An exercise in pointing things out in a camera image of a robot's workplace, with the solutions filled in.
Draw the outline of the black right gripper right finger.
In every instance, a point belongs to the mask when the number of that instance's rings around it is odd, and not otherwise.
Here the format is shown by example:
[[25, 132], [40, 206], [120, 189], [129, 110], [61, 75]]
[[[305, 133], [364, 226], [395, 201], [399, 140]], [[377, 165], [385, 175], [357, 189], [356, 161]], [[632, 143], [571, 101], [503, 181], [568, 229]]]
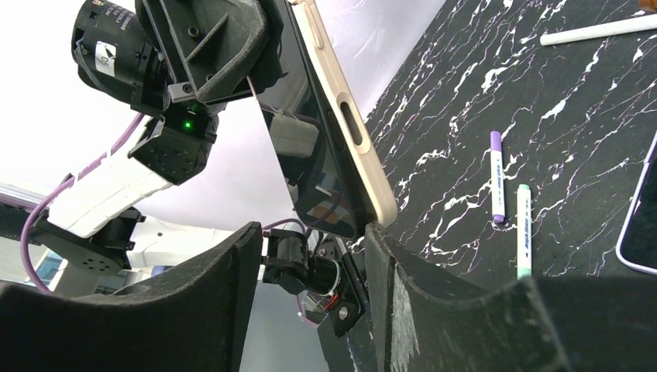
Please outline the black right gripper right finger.
[[526, 277], [485, 291], [369, 224], [381, 371], [654, 371], [653, 277]]

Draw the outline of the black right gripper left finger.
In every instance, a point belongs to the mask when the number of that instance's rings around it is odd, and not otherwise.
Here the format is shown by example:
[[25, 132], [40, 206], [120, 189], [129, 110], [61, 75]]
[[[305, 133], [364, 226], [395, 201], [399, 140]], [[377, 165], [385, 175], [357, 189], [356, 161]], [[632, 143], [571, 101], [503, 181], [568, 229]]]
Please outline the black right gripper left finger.
[[3, 371], [237, 371], [263, 247], [250, 222], [112, 295], [1, 284]]

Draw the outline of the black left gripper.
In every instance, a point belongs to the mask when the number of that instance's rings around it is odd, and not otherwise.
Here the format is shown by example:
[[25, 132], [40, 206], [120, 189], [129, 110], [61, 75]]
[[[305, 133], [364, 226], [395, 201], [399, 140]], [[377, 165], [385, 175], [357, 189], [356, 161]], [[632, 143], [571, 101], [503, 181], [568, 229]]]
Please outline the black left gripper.
[[208, 143], [216, 118], [202, 103], [268, 88], [281, 73], [279, 1], [83, 2], [71, 53], [79, 78], [136, 112]]

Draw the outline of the phone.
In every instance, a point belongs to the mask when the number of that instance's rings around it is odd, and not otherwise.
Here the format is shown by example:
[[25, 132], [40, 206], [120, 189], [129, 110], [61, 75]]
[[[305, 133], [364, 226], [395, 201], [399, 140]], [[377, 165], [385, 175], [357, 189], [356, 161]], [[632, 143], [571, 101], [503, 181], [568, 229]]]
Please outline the phone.
[[643, 161], [615, 253], [626, 267], [656, 275], [656, 136]]
[[269, 40], [250, 75], [294, 214], [346, 240], [397, 203], [314, 1], [264, 1]]

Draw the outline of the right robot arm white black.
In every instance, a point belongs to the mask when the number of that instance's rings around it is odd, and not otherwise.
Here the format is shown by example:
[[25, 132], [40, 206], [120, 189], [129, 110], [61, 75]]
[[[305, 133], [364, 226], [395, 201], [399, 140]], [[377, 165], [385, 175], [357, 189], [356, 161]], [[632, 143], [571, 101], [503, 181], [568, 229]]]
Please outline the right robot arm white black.
[[377, 371], [654, 371], [656, 281], [525, 277], [487, 292], [378, 225], [367, 282], [353, 259], [311, 256], [296, 232], [251, 222], [225, 242], [111, 295], [1, 284], [3, 371], [237, 371], [256, 290], [328, 295], [337, 336], [368, 315]]

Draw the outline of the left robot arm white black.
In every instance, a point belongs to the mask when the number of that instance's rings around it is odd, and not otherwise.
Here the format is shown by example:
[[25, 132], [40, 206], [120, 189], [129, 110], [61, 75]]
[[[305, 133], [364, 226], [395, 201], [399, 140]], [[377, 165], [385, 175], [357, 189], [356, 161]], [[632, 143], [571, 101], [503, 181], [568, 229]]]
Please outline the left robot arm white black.
[[232, 157], [203, 195], [227, 208], [222, 228], [248, 217], [290, 216], [265, 132], [270, 106], [260, 98], [281, 73], [281, 9], [275, 1], [137, 1], [134, 10], [84, 2], [71, 38], [79, 76], [136, 117], [110, 150], [33, 208], [22, 248], [35, 239], [70, 264], [110, 275], [178, 264], [182, 256], [165, 250], [165, 239], [219, 240], [221, 229], [149, 220], [135, 206], [205, 169], [218, 114], [232, 101], [249, 102], [236, 142], [253, 152]]

